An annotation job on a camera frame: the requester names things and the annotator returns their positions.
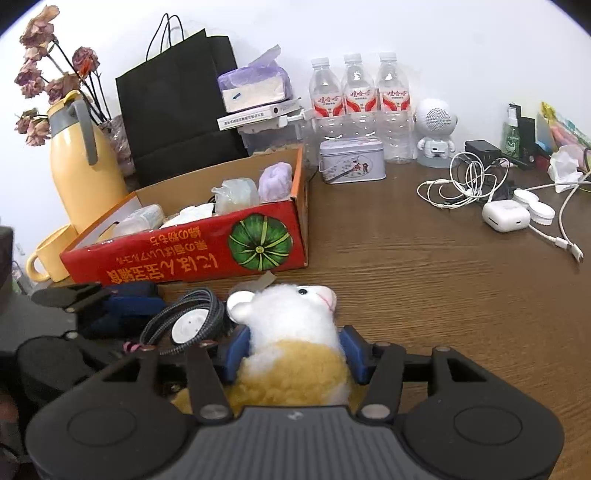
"tin box lid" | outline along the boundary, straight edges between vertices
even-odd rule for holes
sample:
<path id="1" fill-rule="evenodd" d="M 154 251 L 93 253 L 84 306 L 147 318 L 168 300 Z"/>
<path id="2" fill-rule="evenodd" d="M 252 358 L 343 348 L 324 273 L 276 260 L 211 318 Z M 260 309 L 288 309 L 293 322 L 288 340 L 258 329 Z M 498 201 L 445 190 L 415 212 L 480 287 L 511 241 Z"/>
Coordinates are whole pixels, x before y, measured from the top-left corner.
<path id="1" fill-rule="evenodd" d="M 382 141 L 377 137 L 324 140 L 320 144 L 320 155 L 376 151 L 383 149 L 383 147 Z"/>

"green pumpkin illustration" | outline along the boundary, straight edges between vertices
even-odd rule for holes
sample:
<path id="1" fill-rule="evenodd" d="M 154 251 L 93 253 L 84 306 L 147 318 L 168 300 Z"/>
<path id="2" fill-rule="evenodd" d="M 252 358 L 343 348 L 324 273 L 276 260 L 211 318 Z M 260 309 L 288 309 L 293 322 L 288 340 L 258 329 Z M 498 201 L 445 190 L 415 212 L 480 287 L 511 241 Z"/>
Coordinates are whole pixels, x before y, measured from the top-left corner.
<path id="1" fill-rule="evenodd" d="M 238 265 L 250 270 L 269 270 L 287 260 L 293 239 L 281 221 L 253 213 L 234 224 L 228 246 Z"/>

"spray bottle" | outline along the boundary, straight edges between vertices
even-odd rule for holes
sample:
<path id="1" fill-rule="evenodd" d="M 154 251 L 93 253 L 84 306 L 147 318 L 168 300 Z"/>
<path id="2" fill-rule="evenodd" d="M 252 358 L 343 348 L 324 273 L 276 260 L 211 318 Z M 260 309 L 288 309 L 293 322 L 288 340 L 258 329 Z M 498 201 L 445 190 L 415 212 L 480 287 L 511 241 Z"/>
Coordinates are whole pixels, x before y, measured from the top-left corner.
<path id="1" fill-rule="evenodd" d="M 508 117 L 503 128 L 501 151 L 509 158 L 519 159 L 519 127 L 517 126 L 517 110 L 510 106 Z"/>

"bag handle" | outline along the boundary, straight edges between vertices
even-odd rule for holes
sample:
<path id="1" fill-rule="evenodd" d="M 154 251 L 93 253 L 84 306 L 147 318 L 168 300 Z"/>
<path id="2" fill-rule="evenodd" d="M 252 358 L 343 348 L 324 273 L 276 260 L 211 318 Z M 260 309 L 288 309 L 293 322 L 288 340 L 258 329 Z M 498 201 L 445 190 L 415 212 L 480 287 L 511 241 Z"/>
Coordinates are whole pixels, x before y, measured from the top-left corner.
<path id="1" fill-rule="evenodd" d="M 169 15 L 168 13 L 165 13 L 162 18 L 160 19 L 160 24 L 158 25 L 158 28 L 156 29 L 156 32 L 154 33 L 154 36 L 152 37 L 152 40 L 150 40 L 150 44 L 148 45 L 148 50 L 146 51 L 146 60 L 148 61 L 148 56 L 150 55 L 150 48 L 152 47 L 152 43 L 154 42 L 154 40 L 156 39 L 156 36 L 158 35 L 158 32 L 160 31 L 160 27 L 162 27 L 162 23 L 164 22 L 164 19 L 166 19 L 166 23 L 164 24 L 164 31 L 162 33 L 162 39 L 160 40 L 160 53 L 162 53 L 163 51 L 163 45 L 164 45 L 164 37 L 168 31 L 168 47 L 170 48 L 172 46 L 172 41 L 171 41 L 171 28 L 170 28 L 170 21 L 175 18 L 178 21 L 178 26 L 181 29 L 181 36 L 184 40 L 184 28 L 183 28 L 183 24 L 181 23 L 181 19 L 178 17 L 178 15 Z"/>

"white box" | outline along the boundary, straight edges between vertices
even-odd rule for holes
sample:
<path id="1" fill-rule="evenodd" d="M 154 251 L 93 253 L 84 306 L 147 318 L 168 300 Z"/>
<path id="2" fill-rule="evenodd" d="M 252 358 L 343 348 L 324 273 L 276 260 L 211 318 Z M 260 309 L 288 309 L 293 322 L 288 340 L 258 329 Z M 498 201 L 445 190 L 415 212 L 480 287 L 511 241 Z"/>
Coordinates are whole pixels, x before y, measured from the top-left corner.
<path id="1" fill-rule="evenodd" d="M 244 112 L 223 116 L 217 119 L 217 126 L 220 130 L 229 130 L 241 125 L 260 122 L 261 120 L 269 120 L 299 109 L 300 99 L 294 98 L 292 100 L 286 100 L 285 102 L 258 106 L 256 108 L 251 108 L 250 110 L 245 110 Z"/>

